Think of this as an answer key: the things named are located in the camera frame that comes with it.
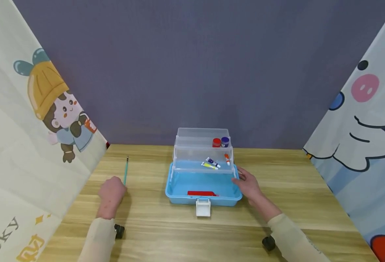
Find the beige sleeve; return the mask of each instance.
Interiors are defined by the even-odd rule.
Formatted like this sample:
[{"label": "beige sleeve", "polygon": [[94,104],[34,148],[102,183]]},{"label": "beige sleeve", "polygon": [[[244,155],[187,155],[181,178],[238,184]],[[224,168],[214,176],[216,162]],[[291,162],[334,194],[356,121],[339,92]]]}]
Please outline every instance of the beige sleeve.
[{"label": "beige sleeve", "polygon": [[288,262],[330,262],[286,215],[272,218],[268,226],[272,230],[275,245]]},{"label": "beige sleeve", "polygon": [[87,232],[85,245],[78,262],[109,262],[115,244],[115,222],[96,218]]}]

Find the wooden table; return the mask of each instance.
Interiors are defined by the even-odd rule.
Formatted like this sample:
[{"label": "wooden table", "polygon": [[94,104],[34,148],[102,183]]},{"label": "wooden table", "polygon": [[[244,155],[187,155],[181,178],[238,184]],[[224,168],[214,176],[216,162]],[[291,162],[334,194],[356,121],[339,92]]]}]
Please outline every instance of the wooden table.
[{"label": "wooden table", "polygon": [[[269,229],[245,197],[235,207],[212,206],[211,218],[197,218],[194,205],[170,204],[165,186],[172,152],[173,146],[111,145],[38,261],[77,261],[99,205],[99,186],[111,176],[123,178],[127,155],[128,192],[115,219],[126,231],[111,261],[284,261],[262,247]],[[257,177],[262,191],[331,261],[377,261],[302,151],[234,152],[235,163]]]}]

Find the cartoon curtain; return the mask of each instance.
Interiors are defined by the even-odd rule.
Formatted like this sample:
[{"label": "cartoon curtain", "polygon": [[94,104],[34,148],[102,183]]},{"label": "cartoon curtain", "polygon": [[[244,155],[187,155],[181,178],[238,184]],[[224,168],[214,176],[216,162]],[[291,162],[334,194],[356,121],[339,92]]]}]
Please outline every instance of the cartoon curtain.
[{"label": "cartoon curtain", "polygon": [[0,261],[35,261],[106,141],[10,0],[0,0]]},{"label": "cartoon curtain", "polygon": [[385,24],[304,150],[385,262]]}]

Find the right hand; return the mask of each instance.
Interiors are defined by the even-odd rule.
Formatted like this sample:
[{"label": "right hand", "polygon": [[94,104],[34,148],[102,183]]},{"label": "right hand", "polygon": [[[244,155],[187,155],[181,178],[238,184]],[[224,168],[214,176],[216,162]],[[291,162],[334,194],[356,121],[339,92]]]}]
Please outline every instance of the right hand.
[{"label": "right hand", "polygon": [[254,206],[256,200],[263,196],[262,191],[259,188],[258,181],[253,174],[240,166],[237,167],[237,170],[239,170],[240,179],[233,177],[232,182],[239,187],[242,194],[248,198],[249,203]]}]

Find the blue paint tube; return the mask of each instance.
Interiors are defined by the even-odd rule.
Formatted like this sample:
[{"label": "blue paint tube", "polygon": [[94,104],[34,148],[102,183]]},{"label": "blue paint tube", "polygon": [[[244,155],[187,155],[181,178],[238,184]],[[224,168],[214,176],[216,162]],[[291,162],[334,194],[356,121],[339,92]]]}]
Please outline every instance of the blue paint tube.
[{"label": "blue paint tube", "polygon": [[207,157],[206,161],[218,168],[221,168],[221,165],[217,164],[216,162],[214,162],[214,160],[212,160],[211,158]]}]

